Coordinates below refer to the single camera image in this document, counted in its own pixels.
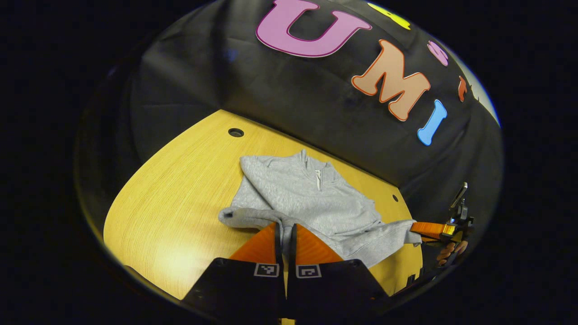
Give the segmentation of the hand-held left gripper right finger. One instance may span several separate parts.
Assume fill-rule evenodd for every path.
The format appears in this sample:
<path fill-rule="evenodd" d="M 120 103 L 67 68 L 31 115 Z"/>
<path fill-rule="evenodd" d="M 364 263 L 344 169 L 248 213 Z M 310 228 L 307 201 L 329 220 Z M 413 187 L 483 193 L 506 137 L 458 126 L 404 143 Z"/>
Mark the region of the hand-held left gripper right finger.
<path fill-rule="evenodd" d="M 295 323 L 363 323 L 389 296 L 359 259 L 344 260 L 301 224 L 287 257 L 287 317 Z"/>

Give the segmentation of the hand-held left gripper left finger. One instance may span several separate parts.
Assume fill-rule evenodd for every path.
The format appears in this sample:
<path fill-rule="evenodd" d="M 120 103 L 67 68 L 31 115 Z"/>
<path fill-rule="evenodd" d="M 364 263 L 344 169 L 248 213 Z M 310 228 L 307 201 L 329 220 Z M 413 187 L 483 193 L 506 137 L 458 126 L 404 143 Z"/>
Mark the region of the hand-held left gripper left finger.
<path fill-rule="evenodd" d="M 182 302 L 219 325 L 280 325 L 283 273 L 280 226 L 271 223 L 230 257 L 213 259 Z"/>

